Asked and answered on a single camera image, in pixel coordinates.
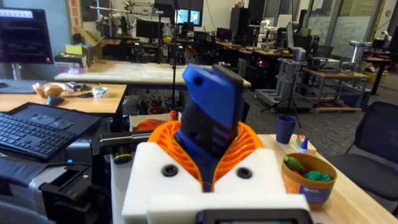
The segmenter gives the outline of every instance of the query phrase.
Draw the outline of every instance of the blue cup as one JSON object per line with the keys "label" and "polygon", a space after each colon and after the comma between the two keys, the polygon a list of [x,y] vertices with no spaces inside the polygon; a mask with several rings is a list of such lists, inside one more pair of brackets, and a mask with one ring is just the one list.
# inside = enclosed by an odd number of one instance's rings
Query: blue cup
{"label": "blue cup", "polygon": [[292,137],[297,120],[291,116],[280,115],[276,124],[276,141],[288,144]]}

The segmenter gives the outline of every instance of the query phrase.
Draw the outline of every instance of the green object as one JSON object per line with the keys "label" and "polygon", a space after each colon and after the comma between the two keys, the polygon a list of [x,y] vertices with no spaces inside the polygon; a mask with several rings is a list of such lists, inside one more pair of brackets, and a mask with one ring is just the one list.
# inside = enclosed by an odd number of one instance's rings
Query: green object
{"label": "green object", "polygon": [[284,161],[285,161],[286,166],[290,170],[297,171],[297,172],[305,172],[304,166],[301,165],[301,163],[298,160],[296,160],[296,158],[285,156]]}
{"label": "green object", "polygon": [[305,178],[317,182],[329,182],[331,181],[329,174],[321,174],[319,171],[310,171],[304,175]]}

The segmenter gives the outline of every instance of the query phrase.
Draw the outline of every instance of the white desk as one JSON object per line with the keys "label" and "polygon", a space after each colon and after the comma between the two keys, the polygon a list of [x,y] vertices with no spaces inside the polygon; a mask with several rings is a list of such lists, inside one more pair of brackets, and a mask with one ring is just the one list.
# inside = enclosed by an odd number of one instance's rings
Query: white desk
{"label": "white desk", "polygon": [[[185,86],[182,73],[186,66],[177,66],[175,84]],[[173,70],[169,64],[156,63],[130,63],[107,61],[107,63],[95,63],[86,73],[68,74],[61,73],[55,77],[59,82],[80,83],[105,83],[148,86],[172,86]],[[244,81],[244,86],[249,88],[251,84]]]}

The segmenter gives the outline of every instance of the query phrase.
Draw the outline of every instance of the orange spiral part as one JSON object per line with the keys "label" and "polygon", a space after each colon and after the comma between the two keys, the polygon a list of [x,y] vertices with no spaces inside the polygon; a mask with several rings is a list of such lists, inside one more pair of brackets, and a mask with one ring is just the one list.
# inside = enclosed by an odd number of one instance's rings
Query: orange spiral part
{"label": "orange spiral part", "polygon": [[229,146],[221,160],[219,161],[214,176],[214,183],[222,178],[227,172],[245,159],[257,148],[262,148],[262,142],[257,134],[246,124],[238,123],[238,136]]}
{"label": "orange spiral part", "polygon": [[151,134],[148,142],[154,142],[160,146],[169,156],[202,184],[199,168],[174,139],[175,133],[177,133],[180,125],[181,121],[169,121],[160,125]]}
{"label": "orange spiral part", "polygon": [[[160,125],[151,134],[148,142],[154,142],[160,146],[169,156],[188,171],[196,180],[203,185],[200,171],[192,158],[181,148],[174,139],[175,134],[180,128],[180,121],[169,121]],[[263,145],[257,134],[246,124],[238,123],[238,136],[229,146],[221,160],[219,161],[213,175],[212,189],[214,183],[229,172],[236,164],[245,159],[252,151],[262,148]]]}

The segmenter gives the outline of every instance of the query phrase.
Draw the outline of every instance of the glass wall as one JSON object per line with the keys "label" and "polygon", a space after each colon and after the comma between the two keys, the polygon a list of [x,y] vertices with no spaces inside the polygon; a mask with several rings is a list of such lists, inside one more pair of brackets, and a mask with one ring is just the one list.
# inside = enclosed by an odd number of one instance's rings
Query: glass wall
{"label": "glass wall", "polygon": [[343,0],[331,40],[332,55],[351,58],[351,40],[364,40],[375,0]]}
{"label": "glass wall", "polygon": [[335,1],[336,0],[314,0],[313,2],[311,15],[308,18],[308,28],[311,29],[312,35],[319,36],[320,45],[325,44]]}

